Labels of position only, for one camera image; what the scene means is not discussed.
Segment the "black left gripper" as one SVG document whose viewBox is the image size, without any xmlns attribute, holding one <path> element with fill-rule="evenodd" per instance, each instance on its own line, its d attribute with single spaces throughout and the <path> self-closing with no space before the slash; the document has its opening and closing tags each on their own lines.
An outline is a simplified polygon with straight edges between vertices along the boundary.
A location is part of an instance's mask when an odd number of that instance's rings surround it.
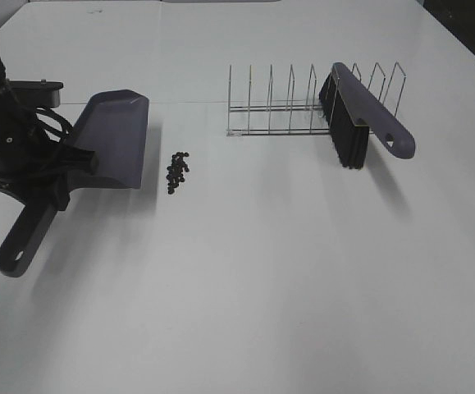
<svg viewBox="0 0 475 394">
<path fill-rule="evenodd" d="M 46 199 L 57 211 L 65 211 L 74 190 L 71 177 L 81 172 L 94 175 L 98 156 L 94 151 L 57 144 L 54 156 L 17 174 L 0 173 L 0 192 L 27 205 Z"/>
</svg>

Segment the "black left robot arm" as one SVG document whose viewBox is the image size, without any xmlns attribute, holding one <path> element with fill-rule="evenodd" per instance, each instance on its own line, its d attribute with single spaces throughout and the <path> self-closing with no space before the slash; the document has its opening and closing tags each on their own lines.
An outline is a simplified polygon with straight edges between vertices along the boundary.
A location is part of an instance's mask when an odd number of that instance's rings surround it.
<svg viewBox="0 0 475 394">
<path fill-rule="evenodd" d="M 68 144 L 72 124 L 45 101 L 23 102 L 0 58 L 0 191 L 28 204 L 45 198 L 63 211 L 70 201 L 68 175 L 95 172 L 94 152 Z"/>
</svg>

